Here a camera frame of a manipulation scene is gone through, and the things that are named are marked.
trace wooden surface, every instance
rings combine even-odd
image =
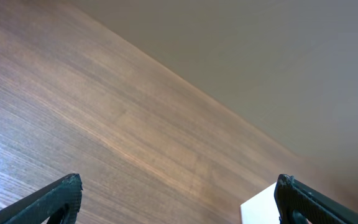
[[[71,5],[0,1],[0,209],[71,172],[78,223],[239,223],[280,173],[358,208]]]

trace wood grain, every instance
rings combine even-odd
[[[0,209],[71,172],[78,223],[239,223],[239,205],[280,173],[358,208],[72,5],[0,1]]]

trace white object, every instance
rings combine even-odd
[[[280,224],[274,189],[276,183],[241,205],[242,224]]]

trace wall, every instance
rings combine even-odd
[[[358,197],[358,1],[72,1]]]

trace beige wall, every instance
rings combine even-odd
[[[358,197],[358,1],[72,2]]]

